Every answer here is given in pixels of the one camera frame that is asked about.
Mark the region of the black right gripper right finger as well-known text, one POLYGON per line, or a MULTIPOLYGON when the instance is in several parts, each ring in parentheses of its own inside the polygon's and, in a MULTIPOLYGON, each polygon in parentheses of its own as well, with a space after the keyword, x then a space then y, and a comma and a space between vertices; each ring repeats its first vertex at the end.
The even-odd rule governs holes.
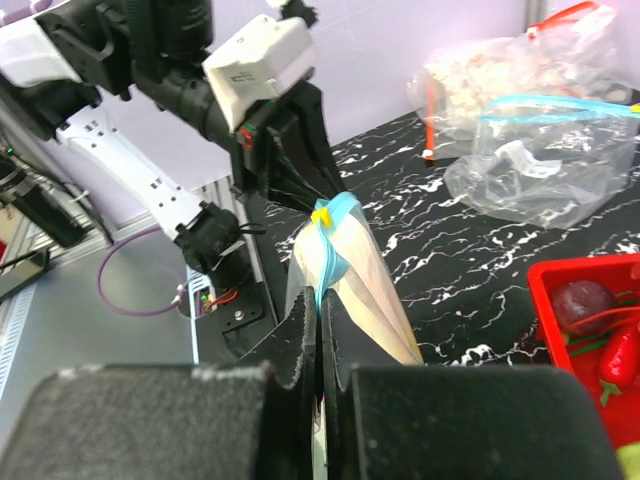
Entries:
POLYGON ((585 389, 549 366, 406 366, 324 295, 332 479, 619 479, 585 389))

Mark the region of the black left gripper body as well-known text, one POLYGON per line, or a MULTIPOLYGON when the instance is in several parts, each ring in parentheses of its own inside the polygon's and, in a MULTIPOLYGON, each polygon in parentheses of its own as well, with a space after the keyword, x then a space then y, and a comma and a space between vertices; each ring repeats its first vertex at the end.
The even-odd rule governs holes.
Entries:
POLYGON ((256 102, 231 133, 202 69, 212 41, 209 1, 129 4, 136 87, 230 155, 237 197, 259 195, 307 213, 318 199, 338 194, 323 94, 311 81, 315 67, 281 97, 256 102))

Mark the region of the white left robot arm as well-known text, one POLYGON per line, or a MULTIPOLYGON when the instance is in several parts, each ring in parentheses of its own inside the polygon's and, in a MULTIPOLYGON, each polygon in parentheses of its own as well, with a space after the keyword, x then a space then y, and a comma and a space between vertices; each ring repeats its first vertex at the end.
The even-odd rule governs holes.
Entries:
POLYGON ((99 166, 137 199, 194 270, 232 265, 244 228, 185 190, 102 106, 139 90, 231 158, 233 192, 310 212, 344 185, 312 84, 315 8, 275 1, 214 44, 208 1, 35 1, 1 17, 1 100, 42 140, 99 166))

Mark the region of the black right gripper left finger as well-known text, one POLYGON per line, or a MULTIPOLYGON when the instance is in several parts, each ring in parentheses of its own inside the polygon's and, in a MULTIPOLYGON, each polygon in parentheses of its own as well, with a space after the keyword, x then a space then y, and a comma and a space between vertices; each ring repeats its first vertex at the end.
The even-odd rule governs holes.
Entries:
POLYGON ((236 364, 87 365, 33 391, 1 456, 5 479, 309 479, 316 304, 236 364))

